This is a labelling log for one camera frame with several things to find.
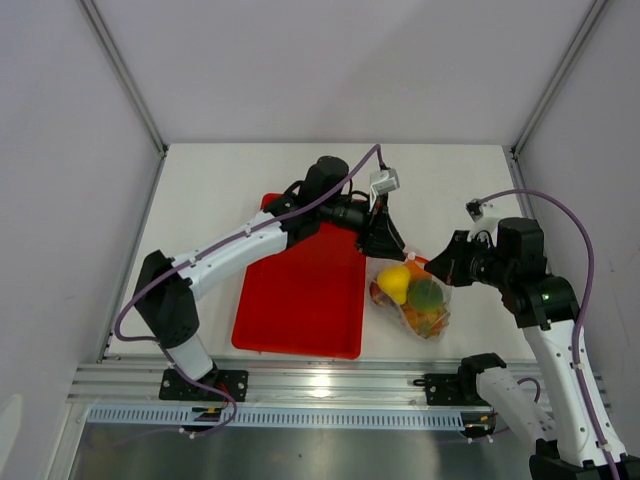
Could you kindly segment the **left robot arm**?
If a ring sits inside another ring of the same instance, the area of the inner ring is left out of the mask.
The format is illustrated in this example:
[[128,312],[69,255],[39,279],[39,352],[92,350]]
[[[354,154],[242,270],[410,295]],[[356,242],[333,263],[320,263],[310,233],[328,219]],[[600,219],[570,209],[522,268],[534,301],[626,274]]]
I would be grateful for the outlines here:
[[227,237],[174,258],[159,250],[145,257],[133,306],[183,373],[182,388],[192,398],[207,399],[217,387],[216,364],[198,336],[196,303],[228,276],[298,245],[324,223],[355,233],[356,249],[367,257],[404,259],[405,243],[388,209],[398,174],[381,163],[360,195],[348,189],[354,174],[344,160],[323,156]]

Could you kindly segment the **yellow pineapple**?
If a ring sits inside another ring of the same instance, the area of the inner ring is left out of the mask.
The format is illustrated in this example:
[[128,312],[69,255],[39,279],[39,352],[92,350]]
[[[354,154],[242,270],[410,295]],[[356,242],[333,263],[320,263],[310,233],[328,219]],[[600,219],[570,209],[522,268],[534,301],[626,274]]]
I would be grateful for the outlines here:
[[449,324],[450,312],[445,307],[421,312],[406,304],[402,312],[408,327],[422,338],[439,336]]

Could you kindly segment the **green lime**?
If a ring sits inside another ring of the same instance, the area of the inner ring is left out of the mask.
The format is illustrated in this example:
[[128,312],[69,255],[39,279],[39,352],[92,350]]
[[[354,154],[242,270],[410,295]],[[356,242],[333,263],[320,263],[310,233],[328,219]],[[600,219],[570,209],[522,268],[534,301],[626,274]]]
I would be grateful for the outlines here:
[[407,292],[407,302],[416,311],[429,313],[445,303],[442,288],[432,279],[414,281]]

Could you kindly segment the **dark red apple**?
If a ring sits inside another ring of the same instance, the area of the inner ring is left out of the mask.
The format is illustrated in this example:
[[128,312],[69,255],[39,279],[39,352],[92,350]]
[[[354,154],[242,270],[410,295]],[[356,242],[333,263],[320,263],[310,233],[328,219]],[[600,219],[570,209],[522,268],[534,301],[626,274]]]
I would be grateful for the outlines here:
[[376,282],[370,283],[369,295],[373,303],[377,306],[391,307],[395,305],[393,299],[387,295]]

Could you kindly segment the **orange fruit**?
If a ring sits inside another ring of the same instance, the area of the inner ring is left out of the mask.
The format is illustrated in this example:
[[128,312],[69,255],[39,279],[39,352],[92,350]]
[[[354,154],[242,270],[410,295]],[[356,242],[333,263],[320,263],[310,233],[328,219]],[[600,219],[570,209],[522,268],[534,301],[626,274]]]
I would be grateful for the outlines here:
[[410,273],[411,281],[431,278],[431,274],[424,270],[424,263],[408,259],[404,265]]

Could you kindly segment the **yellow pear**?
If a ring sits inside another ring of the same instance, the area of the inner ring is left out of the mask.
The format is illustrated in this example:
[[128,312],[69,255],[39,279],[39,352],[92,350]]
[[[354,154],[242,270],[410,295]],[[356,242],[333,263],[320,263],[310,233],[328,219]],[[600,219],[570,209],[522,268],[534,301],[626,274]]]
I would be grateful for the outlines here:
[[411,273],[403,264],[382,270],[376,278],[380,290],[397,305],[403,305],[407,301],[410,281]]

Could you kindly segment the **clear zip top bag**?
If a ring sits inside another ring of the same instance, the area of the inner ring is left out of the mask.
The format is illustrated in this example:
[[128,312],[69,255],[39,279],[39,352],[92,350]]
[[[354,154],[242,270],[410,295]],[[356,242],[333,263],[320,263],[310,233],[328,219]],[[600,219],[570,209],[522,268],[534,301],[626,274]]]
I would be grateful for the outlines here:
[[440,336],[449,325],[451,287],[425,270],[429,260],[407,247],[402,261],[368,258],[367,293],[375,308],[414,337]]

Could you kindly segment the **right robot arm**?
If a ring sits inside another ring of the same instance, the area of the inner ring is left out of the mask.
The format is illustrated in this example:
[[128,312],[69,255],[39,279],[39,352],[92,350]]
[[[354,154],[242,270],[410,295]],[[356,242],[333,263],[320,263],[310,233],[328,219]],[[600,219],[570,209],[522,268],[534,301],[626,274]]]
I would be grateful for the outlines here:
[[530,452],[534,479],[636,479],[639,459],[613,428],[588,360],[582,313],[571,284],[546,270],[544,235],[531,220],[507,218],[497,242],[457,230],[425,269],[453,287],[496,288],[534,353],[552,411],[526,396],[495,353],[464,358],[458,395],[493,407]]

